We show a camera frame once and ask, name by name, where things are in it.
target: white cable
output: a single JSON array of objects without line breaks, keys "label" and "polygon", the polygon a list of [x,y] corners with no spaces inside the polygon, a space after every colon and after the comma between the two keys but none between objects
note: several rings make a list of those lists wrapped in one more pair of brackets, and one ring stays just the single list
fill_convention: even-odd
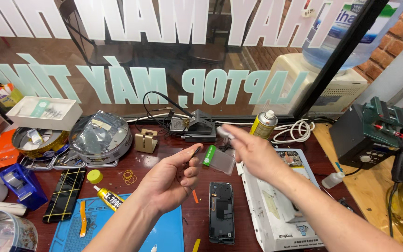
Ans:
[{"label": "white cable", "polygon": [[[157,114],[157,115],[153,115],[152,117],[166,116],[166,115],[168,115],[168,114],[169,114],[169,113]],[[175,115],[180,116],[180,117],[187,117],[187,118],[189,118],[188,115],[182,115],[182,114],[175,114]],[[137,118],[137,119],[128,120],[127,122],[128,122],[128,123],[132,123],[132,122],[135,122],[135,121],[141,121],[141,120],[145,120],[145,119],[149,119],[149,117],[140,117],[140,118]]]},{"label": "white cable", "polygon": [[252,122],[221,122],[221,121],[214,121],[214,122],[221,124],[232,124],[232,125],[253,125]]},{"label": "white cable", "polygon": [[[278,134],[276,134],[273,137],[272,143],[274,144],[288,144],[288,143],[294,143],[294,142],[304,142],[310,137],[310,132],[315,129],[315,123],[311,122],[310,125],[306,122],[308,119],[301,119],[294,124],[288,124],[288,125],[281,125],[275,128],[275,130],[282,130]],[[298,134],[301,136],[300,138],[295,138],[293,135],[293,130],[295,127],[298,126]],[[283,133],[290,132],[290,136],[292,137],[292,140],[285,140],[285,141],[280,141],[276,140],[278,136],[280,136]]]}]

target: hand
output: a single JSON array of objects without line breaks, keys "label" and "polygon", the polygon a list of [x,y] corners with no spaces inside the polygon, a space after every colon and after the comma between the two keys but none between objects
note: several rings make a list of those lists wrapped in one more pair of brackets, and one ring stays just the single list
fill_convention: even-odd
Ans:
[{"label": "hand", "polygon": [[[203,144],[197,143],[173,156],[163,158],[146,174],[135,193],[148,199],[150,206],[156,207],[159,214],[177,208],[198,184],[200,168],[196,165],[199,160],[191,157],[199,146],[200,151],[203,150]],[[184,165],[188,161],[189,167],[185,169]]]},{"label": "hand", "polygon": [[256,178],[268,182],[278,173],[292,171],[267,140],[250,135],[245,130],[232,125],[223,124],[222,127],[235,137],[231,140],[231,145],[236,150],[236,161],[243,161],[248,171]]}]

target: blue silicone repair mat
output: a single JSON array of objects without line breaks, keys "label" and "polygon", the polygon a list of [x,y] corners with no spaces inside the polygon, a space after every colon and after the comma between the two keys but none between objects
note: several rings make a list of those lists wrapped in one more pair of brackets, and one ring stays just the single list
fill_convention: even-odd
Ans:
[{"label": "blue silicone repair mat", "polygon": [[[121,194],[126,199],[130,194]],[[80,238],[82,227],[80,219],[80,202],[86,200],[87,235]],[[114,211],[98,197],[78,199],[73,215],[69,220],[59,222],[49,252],[80,252],[102,229]],[[140,252],[150,252],[157,244],[159,252],[183,252],[183,219],[181,206],[161,216],[149,236],[142,245]]]}]

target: cardboard box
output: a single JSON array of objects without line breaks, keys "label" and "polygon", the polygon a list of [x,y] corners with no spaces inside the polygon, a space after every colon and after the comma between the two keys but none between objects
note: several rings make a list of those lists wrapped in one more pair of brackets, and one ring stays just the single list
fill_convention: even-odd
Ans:
[{"label": "cardboard box", "polygon": [[69,131],[82,113],[75,100],[25,96],[6,116],[20,127]]},{"label": "cardboard box", "polygon": [[[302,154],[299,149],[289,150]],[[304,155],[300,155],[300,158],[305,167],[294,170],[309,178],[318,187]],[[307,221],[294,221],[293,212],[289,208],[292,203],[282,200],[286,197],[280,191],[251,175],[245,165],[236,163],[236,166],[243,181],[256,238],[264,252],[324,246]]]}]

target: desk surface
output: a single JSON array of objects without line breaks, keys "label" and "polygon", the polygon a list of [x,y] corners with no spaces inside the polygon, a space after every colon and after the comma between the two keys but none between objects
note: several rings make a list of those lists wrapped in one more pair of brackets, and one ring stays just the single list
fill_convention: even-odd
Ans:
[{"label": "desk surface", "polygon": [[[329,124],[316,124],[313,133],[330,161],[335,163],[338,162],[338,158],[329,134],[329,128]],[[344,184],[360,206],[365,218],[387,235],[389,235],[389,221],[386,192],[393,186],[393,181],[391,180],[393,161],[394,157],[387,158],[369,170],[362,169],[355,175],[343,179]],[[356,169],[346,165],[341,165],[341,168],[344,173],[350,173]],[[401,236],[395,225],[393,234],[394,238],[403,244],[403,236]]]},{"label": "desk surface", "polygon": [[[150,130],[159,129],[158,126],[145,126]],[[138,131],[134,127],[130,127],[133,134]],[[182,148],[191,146],[191,143],[185,143],[178,138],[163,137],[163,134],[158,135],[158,145],[153,154],[137,152],[134,147],[120,158],[120,162],[117,167],[99,169],[104,175],[103,180],[98,184],[99,187],[106,187],[109,190],[118,193],[132,193],[144,175],[156,164],[159,159],[178,152]],[[222,141],[216,143],[217,146],[222,145]],[[320,144],[315,137],[309,138],[304,143],[292,143],[289,145],[291,148],[302,149],[309,165],[313,172],[329,174],[334,172],[334,167],[330,163],[328,157],[324,153]],[[131,169],[137,176],[138,180],[133,185],[126,185],[122,179],[122,174],[125,170]],[[46,195],[50,197],[54,192],[54,189],[60,178],[62,171],[51,170],[36,172],[36,176],[42,185]],[[199,174],[200,182],[195,189],[199,199],[199,203],[195,203],[193,197],[189,197],[182,204],[183,217],[188,221],[188,225],[183,222],[184,229],[184,250],[191,252],[193,245],[197,238],[201,239],[199,246],[200,252],[204,251],[261,251],[258,241],[256,240],[253,223],[249,213],[249,207],[245,192],[243,190],[242,180],[237,175],[237,170],[234,169],[232,176],[216,171],[214,169],[203,169]],[[323,177],[316,178],[318,182],[321,182]],[[79,198],[96,197],[96,191],[93,189],[93,185],[87,180],[83,184]],[[229,182],[232,184],[234,190],[234,222],[236,230],[236,243],[235,245],[221,245],[209,242],[208,237],[208,214],[209,214],[209,183],[210,182]],[[348,192],[343,183],[329,189],[328,192],[335,198],[345,198],[346,202],[356,210],[356,213],[363,216],[357,207],[354,199]],[[17,198],[13,192],[9,190],[8,197],[5,202],[16,202]],[[33,212],[29,212],[25,215],[25,218],[33,222],[38,232],[38,247],[37,251],[48,251],[52,242],[54,232],[56,231],[57,224],[43,224],[42,217],[46,211],[47,204],[43,205],[39,209]]]}]

